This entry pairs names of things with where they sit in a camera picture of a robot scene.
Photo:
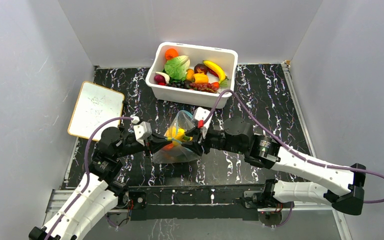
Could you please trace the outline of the toy yellow pear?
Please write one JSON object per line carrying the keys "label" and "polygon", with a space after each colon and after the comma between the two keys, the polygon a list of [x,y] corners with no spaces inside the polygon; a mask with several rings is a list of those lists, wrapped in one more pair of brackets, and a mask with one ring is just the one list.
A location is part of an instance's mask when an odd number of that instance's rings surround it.
{"label": "toy yellow pear", "polygon": [[177,128],[175,126],[169,127],[165,132],[165,136],[170,140],[183,142],[185,137],[185,130],[183,128]]}

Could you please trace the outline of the toy red tomato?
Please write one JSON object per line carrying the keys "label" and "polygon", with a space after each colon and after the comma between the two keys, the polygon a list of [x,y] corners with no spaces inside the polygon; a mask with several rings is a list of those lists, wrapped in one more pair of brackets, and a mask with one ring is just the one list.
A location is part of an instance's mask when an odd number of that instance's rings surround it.
{"label": "toy red tomato", "polygon": [[174,144],[170,143],[170,144],[164,146],[161,150],[162,151],[170,151],[173,147],[174,147]]}

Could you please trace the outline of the clear zip top bag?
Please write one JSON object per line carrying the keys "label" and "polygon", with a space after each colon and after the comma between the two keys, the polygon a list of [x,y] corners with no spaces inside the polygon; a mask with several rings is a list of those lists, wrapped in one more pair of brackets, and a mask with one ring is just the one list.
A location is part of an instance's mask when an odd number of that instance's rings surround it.
{"label": "clear zip top bag", "polygon": [[172,140],[174,147],[170,151],[159,150],[153,155],[151,161],[155,164],[176,164],[197,160],[199,158],[198,155],[182,146],[183,142],[189,140],[189,137],[186,136],[186,132],[194,127],[193,115],[186,110],[180,110],[169,127],[184,129],[185,137],[183,138],[183,141],[175,141],[175,139],[169,139],[167,137],[168,140]]}

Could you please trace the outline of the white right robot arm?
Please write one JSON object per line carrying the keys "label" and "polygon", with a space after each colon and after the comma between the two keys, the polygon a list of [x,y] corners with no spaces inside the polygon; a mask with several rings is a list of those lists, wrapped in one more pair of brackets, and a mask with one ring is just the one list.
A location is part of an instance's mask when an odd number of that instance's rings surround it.
{"label": "white right robot arm", "polygon": [[253,126],[240,118],[228,119],[221,130],[216,130],[202,119],[192,129],[185,131],[189,141],[182,146],[198,156],[211,149],[237,153],[254,167],[291,173],[304,182],[286,182],[269,179],[261,192],[244,195],[249,208],[275,207],[289,202],[310,202],[328,205],[344,214],[358,216],[362,213],[365,176],[340,166],[327,168],[326,163],[298,152],[288,150],[267,135],[254,133]]}

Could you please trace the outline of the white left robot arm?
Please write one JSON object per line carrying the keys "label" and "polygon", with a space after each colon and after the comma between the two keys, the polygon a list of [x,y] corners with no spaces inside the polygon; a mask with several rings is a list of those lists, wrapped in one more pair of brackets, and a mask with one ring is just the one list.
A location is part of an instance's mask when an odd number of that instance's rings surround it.
{"label": "white left robot arm", "polygon": [[153,132],[146,122],[133,130],[127,136],[118,127],[103,130],[79,185],[48,222],[30,231],[30,240],[82,240],[111,209],[127,206],[127,187],[114,182],[122,167],[118,159],[141,152],[155,154],[173,141]]}

